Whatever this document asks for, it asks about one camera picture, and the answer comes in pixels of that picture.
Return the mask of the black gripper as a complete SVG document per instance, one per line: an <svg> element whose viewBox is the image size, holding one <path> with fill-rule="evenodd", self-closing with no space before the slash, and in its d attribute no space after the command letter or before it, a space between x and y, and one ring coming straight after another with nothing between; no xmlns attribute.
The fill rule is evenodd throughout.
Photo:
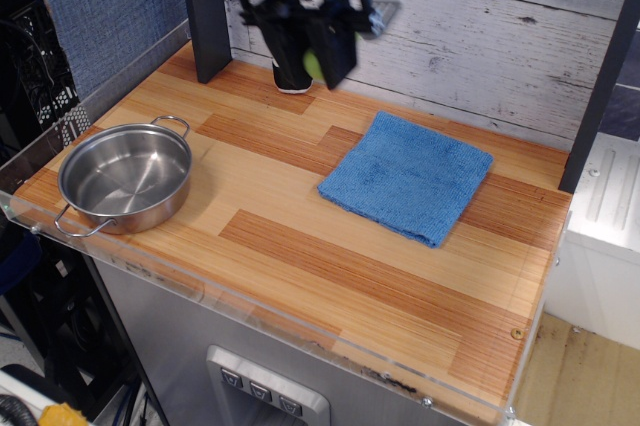
<svg viewBox="0 0 640 426"><path fill-rule="evenodd" d="M260 21L264 41L285 77L302 81L307 75L335 89L357 65L356 35L379 36L386 29L386 3L374 0L264 0L269 19L314 19L308 24L308 72L303 55L308 46L304 33L286 21ZM248 25L257 23L258 7L240 0Z"/></svg>

